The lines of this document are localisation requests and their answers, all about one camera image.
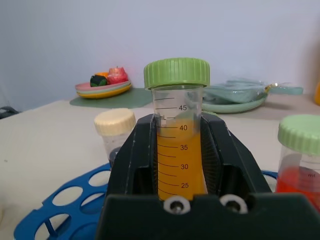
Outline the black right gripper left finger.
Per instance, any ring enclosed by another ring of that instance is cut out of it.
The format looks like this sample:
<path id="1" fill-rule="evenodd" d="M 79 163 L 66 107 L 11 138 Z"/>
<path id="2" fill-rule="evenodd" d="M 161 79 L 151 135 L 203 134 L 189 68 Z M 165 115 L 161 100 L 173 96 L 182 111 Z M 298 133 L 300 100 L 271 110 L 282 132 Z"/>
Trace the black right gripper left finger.
<path id="1" fill-rule="evenodd" d="M 148 114 L 138 119 L 111 167 L 106 199 L 118 196 L 154 197 L 158 190 L 157 116 Z"/>

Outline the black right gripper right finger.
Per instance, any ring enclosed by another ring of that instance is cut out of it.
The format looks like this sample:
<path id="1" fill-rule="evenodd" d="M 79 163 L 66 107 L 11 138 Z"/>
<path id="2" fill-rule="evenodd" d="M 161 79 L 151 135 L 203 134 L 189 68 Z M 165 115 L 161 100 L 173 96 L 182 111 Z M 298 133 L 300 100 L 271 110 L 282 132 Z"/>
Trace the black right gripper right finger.
<path id="1" fill-rule="evenodd" d="M 251 193 L 271 192 L 252 153 L 218 116 L 202 113 L 200 145 L 208 194 L 246 199 Z"/>

